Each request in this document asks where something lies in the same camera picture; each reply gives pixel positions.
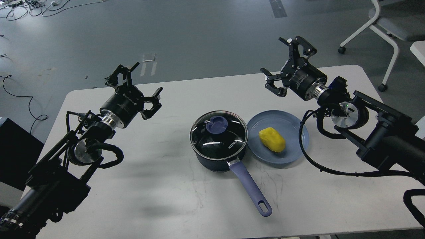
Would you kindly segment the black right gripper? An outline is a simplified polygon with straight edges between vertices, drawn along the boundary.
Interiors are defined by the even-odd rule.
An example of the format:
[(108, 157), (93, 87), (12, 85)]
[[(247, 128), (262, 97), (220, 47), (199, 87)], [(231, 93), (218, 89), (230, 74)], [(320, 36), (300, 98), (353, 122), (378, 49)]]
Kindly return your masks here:
[[(326, 90), (327, 76), (308, 62), (308, 59), (317, 53), (317, 49), (303, 37), (294, 39), (279, 38), (289, 48), (289, 59), (281, 69), (282, 74), (272, 74), (265, 68), (260, 71), (265, 75), (265, 88), (278, 97), (285, 97), (290, 88), (302, 100), (318, 99)], [(280, 81), (282, 87), (276, 87)]]

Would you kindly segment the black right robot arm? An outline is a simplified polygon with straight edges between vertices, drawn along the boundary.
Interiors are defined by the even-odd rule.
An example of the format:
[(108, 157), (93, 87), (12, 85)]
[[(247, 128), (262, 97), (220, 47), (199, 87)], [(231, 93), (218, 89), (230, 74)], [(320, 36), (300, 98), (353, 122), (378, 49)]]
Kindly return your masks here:
[(302, 100), (316, 100), (319, 108), (308, 110), (299, 127), (299, 137), (309, 117), (316, 118), (318, 131), (330, 139), (347, 139), (357, 147), (356, 155), (376, 171), (348, 173), (315, 162), (299, 145), (306, 159), (322, 172), (354, 177), (407, 176), (424, 184), (424, 140), (416, 136), (419, 127), (412, 118), (374, 98), (355, 91), (336, 77), (329, 86), (327, 76), (308, 62), (317, 53), (307, 40), (279, 38), (289, 49), (289, 59), (279, 74), (265, 68), (265, 88), (279, 97), (292, 90)]

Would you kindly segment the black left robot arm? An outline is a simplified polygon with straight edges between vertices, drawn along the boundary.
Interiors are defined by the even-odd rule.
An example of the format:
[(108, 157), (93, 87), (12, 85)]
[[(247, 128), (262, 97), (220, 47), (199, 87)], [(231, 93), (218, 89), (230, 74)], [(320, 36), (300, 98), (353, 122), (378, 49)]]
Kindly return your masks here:
[(1, 217), (2, 239), (35, 239), (48, 220), (56, 223), (76, 210), (88, 196), (88, 181), (97, 169), (123, 161), (123, 151), (107, 140), (138, 113), (147, 120), (161, 108), (162, 87), (152, 96), (144, 96), (133, 85), (131, 74), (138, 66), (139, 62), (131, 68), (119, 65), (105, 78), (105, 85), (114, 93), (99, 114), (66, 112), (65, 136), (30, 169), (26, 180), (30, 191)]

